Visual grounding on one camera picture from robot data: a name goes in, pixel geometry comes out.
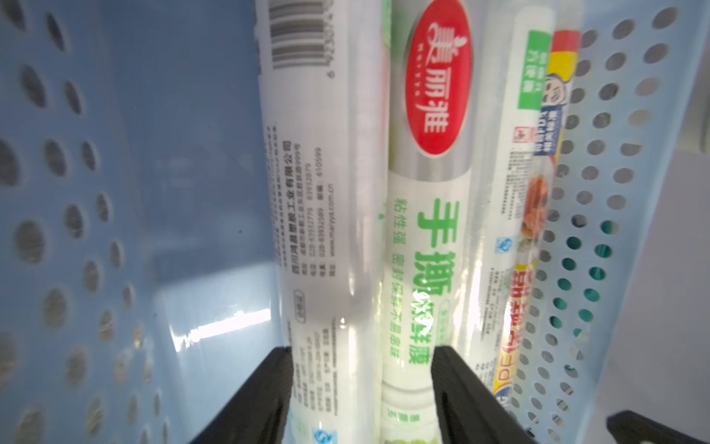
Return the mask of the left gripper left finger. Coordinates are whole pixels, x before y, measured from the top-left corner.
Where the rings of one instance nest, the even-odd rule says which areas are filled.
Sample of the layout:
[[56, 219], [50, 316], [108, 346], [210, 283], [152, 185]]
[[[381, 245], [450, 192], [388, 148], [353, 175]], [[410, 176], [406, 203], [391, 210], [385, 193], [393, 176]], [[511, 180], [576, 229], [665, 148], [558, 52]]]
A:
[[275, 347], [193, 444], [277, 444], [283, 441], [293, 384], [290, 347]]

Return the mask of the yellow plastic wrap roll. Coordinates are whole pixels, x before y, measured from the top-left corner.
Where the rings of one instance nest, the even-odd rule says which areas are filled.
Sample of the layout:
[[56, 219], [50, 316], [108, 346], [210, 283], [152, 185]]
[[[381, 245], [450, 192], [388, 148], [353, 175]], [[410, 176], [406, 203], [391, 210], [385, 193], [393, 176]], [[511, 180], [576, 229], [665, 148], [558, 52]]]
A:
[[497, 363], [495, 396], [505, 409], [514, 405], [514, 387], [521, 378], [518, 365], [526, 331], [528, 303], [533, 291], [534, 271], [539, 264], [540, 241], [547, 223], [548, 201], [558, 165], [558, 149], [563, 142], [569, 96], [578, 61], [582, 35], [579, 25], [558, 26], [551, 42], [547, 77], [538, 107], [534, 131], [532, 166], [525, 181], [523, 219], [516, 227], [516, 262], [512, 272], [510, 297], [505, 309], [502, 343]]

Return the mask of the white green wrap roll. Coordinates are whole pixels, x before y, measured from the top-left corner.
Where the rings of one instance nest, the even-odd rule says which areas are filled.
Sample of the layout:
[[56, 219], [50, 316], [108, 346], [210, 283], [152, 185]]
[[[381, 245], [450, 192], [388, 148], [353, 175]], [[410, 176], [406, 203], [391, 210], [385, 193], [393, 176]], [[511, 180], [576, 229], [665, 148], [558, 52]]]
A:
[[389, 24], [386, 1], [256, 3], [297, 443], [379, 440]]
[[438, 443], [431, 376], [463, 288], [482, 1], [392, 11], [380, 440]]
[[556, 27], [555, 1], [489, 1], [474, 108], [468, 275], [453, 343], [477, 377], [494, 379], [512, 286], [537, 120]]

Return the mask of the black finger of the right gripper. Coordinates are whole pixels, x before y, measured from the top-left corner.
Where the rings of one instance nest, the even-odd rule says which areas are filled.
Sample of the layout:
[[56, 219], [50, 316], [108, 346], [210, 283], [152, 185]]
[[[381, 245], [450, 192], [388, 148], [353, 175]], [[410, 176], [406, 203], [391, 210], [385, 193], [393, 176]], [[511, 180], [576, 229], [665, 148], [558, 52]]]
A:
[[618, 444], [706, 444], [630, 410], [608, 416], [606, 429]]

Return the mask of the light blue plastic basket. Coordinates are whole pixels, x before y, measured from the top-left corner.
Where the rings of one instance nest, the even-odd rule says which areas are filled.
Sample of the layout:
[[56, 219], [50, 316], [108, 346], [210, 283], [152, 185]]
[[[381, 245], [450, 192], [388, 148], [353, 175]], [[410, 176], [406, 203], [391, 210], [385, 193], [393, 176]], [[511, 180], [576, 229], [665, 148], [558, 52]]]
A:
[[[257, 2], [2, 3], [3, 442], [190, 443], [288, 347]], [[580, 443], [709, 5], [555, 2], [555, 31], [582, 39], [521, 378], [499, 404], [534, 443]], [[588, 344], [550, 324], [545, 294], [547, 233], [575, 215], [619, 224], [616, 322]], [[478, 378], [497, 399], [496, 373]]]

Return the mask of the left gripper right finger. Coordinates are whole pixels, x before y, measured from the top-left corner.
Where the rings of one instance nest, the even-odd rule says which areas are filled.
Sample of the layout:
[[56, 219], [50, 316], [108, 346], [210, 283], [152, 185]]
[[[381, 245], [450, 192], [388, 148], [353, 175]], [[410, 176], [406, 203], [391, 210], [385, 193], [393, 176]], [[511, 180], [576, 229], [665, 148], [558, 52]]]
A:
[[453, 348], [436, 347], [431, 376], [445, 444], [534, 444]]

